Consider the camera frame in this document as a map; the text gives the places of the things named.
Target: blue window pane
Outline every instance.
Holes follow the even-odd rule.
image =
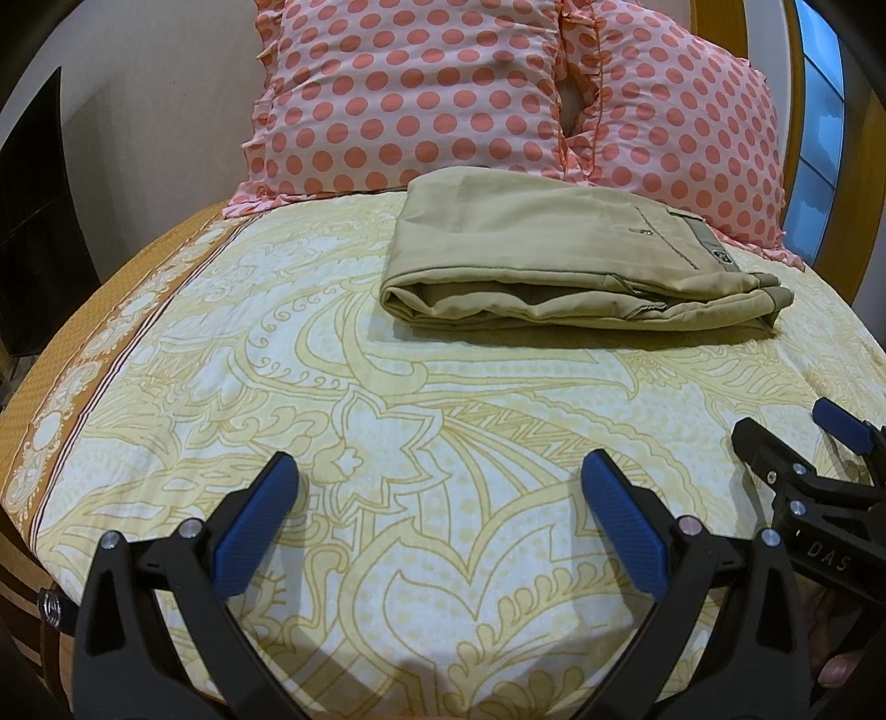
[[[784,221],[784,230],[788,233],[784,244],[810,264],[819,253],[834,195],[834,188],[801,161]]]
[[[797,11],[800,15],[803,52],[842,96],[843,62],[840,60],[840,43],[836,33],[804,0],[797,0]]]
[[[806,117],[800,154],[836,185],[843,151],[843,100],[806,60]]]

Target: blue textured pad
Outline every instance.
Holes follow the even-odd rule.
[[[813,405],[812,420],[856,455],[866,455],[874,449],[870,428],[826,397]]]
[[[581,489],[631,582],[661,602],[669,583],[667,549],[606,462],[602,450],[592,452],[582,463]]]
[[[230,598],[246,592],[298,494],[299,469],[290,456],[282,456],[215,549],[216,597]]]

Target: folded clothing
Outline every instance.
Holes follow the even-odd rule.
[[[409,184],[381,304],[415,325],[772,327],[794,300],[698,215],[629,192],[484,168]]]

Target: mattress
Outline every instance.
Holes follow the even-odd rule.
[[[299,500],[229,606],[330,716],[566,716],[649,611],[579,490],[606,449],[673,514],[751,536],[771,496],[731,451],[751,416],[822,473],[863,465],[812,423],[886,419],[886,356],[814,272],[730,248],[796,293],[774,333],[414,330],[378,287],[400,192],[223,221],[147,248],[42,355],[0,417],[0,497],[79,600],[97,540],[170,533],[277,450]],[[685,687],[712,594],[666,691]],[[215,689],[168,594],[196,686]]]

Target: pillow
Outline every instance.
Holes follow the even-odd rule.
[[[473,165],[563,179],[557,0],[256,0],[266,92],[227,217]]]
[[[569,179],[705,218],[732,245],[802,268],[781,243],[778,122],[765,77],[666,15],[565,0],[566,72],[599,91],[566,139]]]

